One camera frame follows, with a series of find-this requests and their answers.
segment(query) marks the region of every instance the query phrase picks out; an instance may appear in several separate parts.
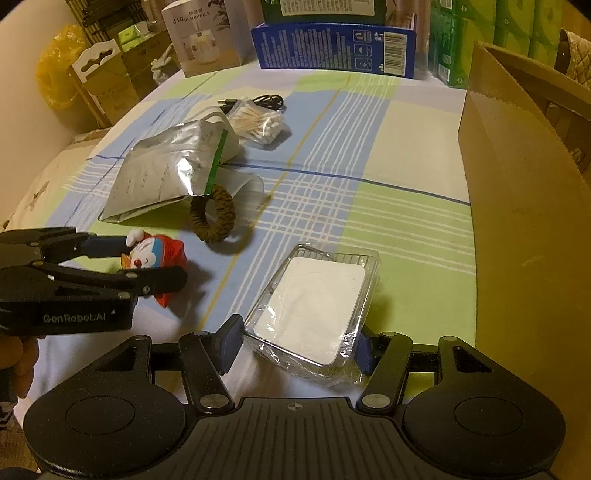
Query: quilted fabric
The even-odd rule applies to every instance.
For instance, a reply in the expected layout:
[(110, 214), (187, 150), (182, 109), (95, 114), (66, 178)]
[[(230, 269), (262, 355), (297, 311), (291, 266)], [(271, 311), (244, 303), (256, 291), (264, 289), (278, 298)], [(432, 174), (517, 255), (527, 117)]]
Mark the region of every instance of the quilted fabric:
[(591, 41), (576, 33), (566, 32), (569, 37), (570, 64), (567, 77), (591, 89)]

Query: brown hair tie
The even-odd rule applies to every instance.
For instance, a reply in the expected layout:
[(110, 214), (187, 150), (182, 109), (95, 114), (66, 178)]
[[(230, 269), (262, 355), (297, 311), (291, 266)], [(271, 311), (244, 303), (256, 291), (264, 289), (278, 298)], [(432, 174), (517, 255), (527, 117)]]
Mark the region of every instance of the brown hair tie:
[[(205, 215), (205, 207), (209, 200), (213, 200), (216, 205), (216, 221), (213, 225), (209, 225)], [(199, 239), (207, 244), (221, 242), (234, 229), (236, 222), (234, 199), (224, 187), (214, 185), (210, 195), (193, 197), (190, 217), (193, 232)]]

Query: product box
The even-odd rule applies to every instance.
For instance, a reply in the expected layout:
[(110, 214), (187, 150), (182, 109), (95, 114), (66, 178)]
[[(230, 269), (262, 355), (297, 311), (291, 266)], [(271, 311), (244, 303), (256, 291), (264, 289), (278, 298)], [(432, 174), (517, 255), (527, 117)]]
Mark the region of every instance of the product box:
[(558, 47), (562, 25), (563, 0), (536, 0), (532, 39)]
[(427, 57), (427, 69), (431, 73), (437, 72), (437, 39), (439, 37), (440, 0), (431, 0), (431, 14), (429, 22), (429, 45)]
[(169, 45), (168, 33), (159, 32), (99, 65), (81, 84), (95, 96), (112, 125), (157, 87), (151, 63), (161, 57)]
[(351, 23), (386, 25), (395, 0), (261, 0), (267, 25), (278, 23)]
[(441, 9), (437, 39), (437, 76), (450, 87), (466, 88), (474, 43), (493, 43), (494, 39), (494, 24), (458, 17)]
[(513, 35), (531, 38), (534, 31), (535, 0), (497, 0), (495, 25)]
[(400, 27), (355, 24), (259, 25), (252, 29), (262, 69), (325, 69), (413, 78), (415, 15)]
[(476, 348), (563, 413), (551, 468), (560, 480), (591, 472), (591, 167), (571, 155), (591, 154), (590, 121), (584, 86), (501, 48), (474, 48), (458, 141), (476, 249)]
[(554, 67), (557, 54), (558, 47), (552, 47), (534, 39), (531, 40), (530, 51), (528, 53), (529, 58), (537, 60), (548, 67)]
[(520, 55), (528, 56), (530, 51), (529, 37), (520, 37), (503, 27), (495, 27), (495, 45), (506, 48)]
[(242, 0), (177, 0), (162, 16), (186, 77), (240, 66), (252, 51)]
[(495, 23), (497, 0), (437, 0), (442, 11), (479, 23)]

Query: doraemon figurine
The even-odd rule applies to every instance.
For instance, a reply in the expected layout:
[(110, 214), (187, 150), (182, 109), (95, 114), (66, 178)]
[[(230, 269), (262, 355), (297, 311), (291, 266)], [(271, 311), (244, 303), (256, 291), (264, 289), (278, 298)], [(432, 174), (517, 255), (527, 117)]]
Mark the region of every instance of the doraemon figurine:
[[(141, 228), (134, 228), (125, 241), (131, 248), (129, 255), (121, 255), (121, 268), (157, 268), (180, 266), (187, 269), (184, 244), (166, 235), (150, 235)], [(154, 295), (163, 307), (168, 306), (171, 293)]]

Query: human hand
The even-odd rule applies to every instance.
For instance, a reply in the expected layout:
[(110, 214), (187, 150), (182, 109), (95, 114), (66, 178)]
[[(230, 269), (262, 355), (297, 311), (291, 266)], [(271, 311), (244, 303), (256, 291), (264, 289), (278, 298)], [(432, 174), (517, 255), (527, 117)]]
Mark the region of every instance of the human hand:
[(20, 398), (25, 398), (33, 383), (33, 366), (39, 359), (36, 337), (21, 340), (19, 337), (0, 335), (0, 369), (12, 368), (12, 387)]

